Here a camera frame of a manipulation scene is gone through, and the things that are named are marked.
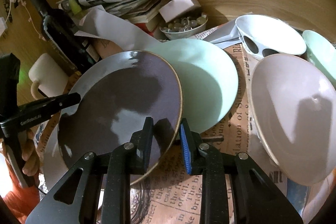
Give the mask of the person's left hand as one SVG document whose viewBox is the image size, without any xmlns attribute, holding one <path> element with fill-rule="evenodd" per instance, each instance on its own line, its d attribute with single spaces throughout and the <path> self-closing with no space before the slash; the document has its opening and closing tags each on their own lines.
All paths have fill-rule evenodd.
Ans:
<svg viewBox="0 0 336 224">
<path fill-rule="evenodd" d="M 25 144 L 21 145 L 22 159 L 25 161 L 25 165 L 22 168 L 22 171 L 25 175 L 33 177 L 35 180 L 35 184 L 38 184 L 40 160 L 33 141 L 34 133 L 31 129 L 29 129 L 27 130 L 26 135 L 27 135 L 26 142 Z M 1 138 L 1 154 L 6 159 L 6 164 L 9 169 L 11 180 L 15 181 L 16 176 L 13 171 L 13 168 L 10 165 L 9 157 L 7 156 L 6 146 L 3 143 L 3 138 Z"/>
</svg>

